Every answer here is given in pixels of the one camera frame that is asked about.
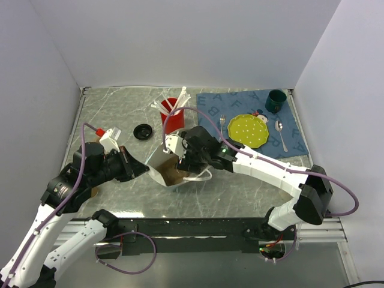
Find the yellow plate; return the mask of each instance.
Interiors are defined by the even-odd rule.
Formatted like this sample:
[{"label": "yellow plate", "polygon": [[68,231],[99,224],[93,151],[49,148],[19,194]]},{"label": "yellow plate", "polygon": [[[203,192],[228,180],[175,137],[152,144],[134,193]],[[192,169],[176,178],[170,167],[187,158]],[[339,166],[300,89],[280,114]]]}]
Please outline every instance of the yellow plate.
[{"label": "yellow plate", "polygon": [[258,148],[268,140],[268,128],[258,117],[253,115],[238,115],[228,124],[229,137],[250,148]]}]

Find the blue placemat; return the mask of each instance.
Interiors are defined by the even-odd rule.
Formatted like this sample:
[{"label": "blue placemat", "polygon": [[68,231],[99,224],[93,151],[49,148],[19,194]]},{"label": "blue placemat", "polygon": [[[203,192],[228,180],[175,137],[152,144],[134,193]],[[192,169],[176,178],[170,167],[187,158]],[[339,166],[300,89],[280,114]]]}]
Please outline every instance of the blue placemat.
[{"label": "blue placemat", "polygon": [[[226,139],[228,138],[227,126],[233,117],[258,111],[268,119],[266,125],[268,127],[269,137],[267,143],[255,149],[255,151],[272,158],[307,155],[307,147],[304,144],[288,103],[285,103],[277,114],[272,114],[265,109],[265,101],[270,91],[271,90],[256,90],[220,94],[200,93],[197,94],[197,108],[210,116],[219,129],[220,115],[224,114],[226,116],[226,123],[223,127],[223,134]],[[276,120],[283,123],[281,134],[283,135],[288,152],[284,152],[280,134],[275,129]],[[211,123],[201,115],[199,115],[199,125],[206,128],[207,131],[217,139],[219,138]]]}]

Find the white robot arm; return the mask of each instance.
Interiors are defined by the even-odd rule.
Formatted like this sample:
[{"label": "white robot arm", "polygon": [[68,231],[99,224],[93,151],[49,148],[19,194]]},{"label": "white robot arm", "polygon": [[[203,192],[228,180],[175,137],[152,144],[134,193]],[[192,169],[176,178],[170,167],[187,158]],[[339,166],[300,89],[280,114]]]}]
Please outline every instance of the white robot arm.
[{"label": "white robot arm", "polygon": [[[55,281],[87,247],[100,242],[108,231],[114,230],[118,219],[101,210],[94,214],[82,231],[53,250],[63,228],[76,216],[82,203],[91,197],[92,187],[113,179],[129,181],[149,170],[134,159],[124,146],[119,147],[115,141],[117,137],[112,136],[113,130],[108,130],[101,143],[85,144],[85,169],[78,189],[53,218],[37,229],[74,187],[80,171],[81,148],[74,153],[73,162],[48,183],[31,228],[14,256],[0,271],[0,287],[54,287]],[[17,258],[20,262],[15,269]]]},{"label": "white robot arm", "polygon": [[266,215],[268,225],[278,231],[302,221],[314,225],[323,222],[333,194],[329,181],[286,170],[325,174],[323,168],[316,165],[311,169],[293,166],[256,153],[241,143],[232,141],[232,145],[254,156],[249,157],[236,152],[225,143],[218,142],[203,127],[194,127],[189,131],[168,135],[165,152],[179,156],[177,165],[179,170],[199,173],[208,164],[215,169],[255,177],[289,193],[292,196],[290,201],[280,207],[271,208]]}]

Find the paper bag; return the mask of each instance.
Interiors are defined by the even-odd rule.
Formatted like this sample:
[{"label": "paper bag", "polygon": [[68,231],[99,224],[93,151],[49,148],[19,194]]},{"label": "paper bag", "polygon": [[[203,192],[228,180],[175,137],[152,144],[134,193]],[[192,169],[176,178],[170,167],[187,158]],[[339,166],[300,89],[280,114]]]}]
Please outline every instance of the paper bag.
[{"label": "paper bag", "polygon": [[176,189],[180,185],[190,181],[206,181],[212,178],[208,167],[203,172],[208,172],[208,177],[201,177],[201,174],[188,173],[175,169],[175,164],[179,160],[175,154],[167,154],[163,151],[163,144],[149,156],[146,165],[149,167],[149,176],[164,187]]}]

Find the white wall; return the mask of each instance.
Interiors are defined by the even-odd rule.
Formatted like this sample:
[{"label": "white wall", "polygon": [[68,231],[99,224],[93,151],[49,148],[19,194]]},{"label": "white wall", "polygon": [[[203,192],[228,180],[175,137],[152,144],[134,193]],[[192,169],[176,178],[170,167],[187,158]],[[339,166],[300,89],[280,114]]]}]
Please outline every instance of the white wall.
[{"label": "white wall", "polygon": [[31,0],[80,86],[293,88],[340,0]]},{"label": "white wall", "polygon": [[[344,217],[363,280],[384,280],[384,1],[342,0],[295,88],[315,160],[359,197]],[[352,201],[336,190],[333,211]]]},{"label": "white wall", "polygon": [[27,0],[0,0],[0,267],[60,168],[79,88]]}]

